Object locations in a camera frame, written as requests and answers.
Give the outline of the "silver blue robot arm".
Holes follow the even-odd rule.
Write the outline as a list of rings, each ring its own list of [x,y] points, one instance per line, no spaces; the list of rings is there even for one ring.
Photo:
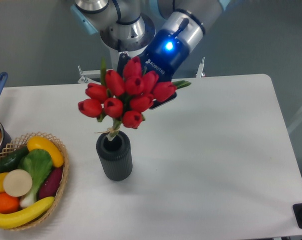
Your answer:
[[[137,56],[143,70],[168,82],[228,5],[225,0],[77,0],[71,12],[88,34],[100,35],[114,70],[122,72]]]

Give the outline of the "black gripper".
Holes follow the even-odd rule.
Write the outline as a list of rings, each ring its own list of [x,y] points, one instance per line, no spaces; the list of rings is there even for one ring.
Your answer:
[[[142,68],[145,68],[146,72],[155,71],[159,75],[159,82],[172,81],[173,75],[190,54],[188,44],[180,36],[182,32],[181,29],[176,32],[160,30],[139,55]],[[130,59],[126,52],[120,53],[116,69],[118,74],[123,74],[124,67]],[[154,100],[149,109],[158,108],[176,97],[177,93],[174,93],[164,101]]]

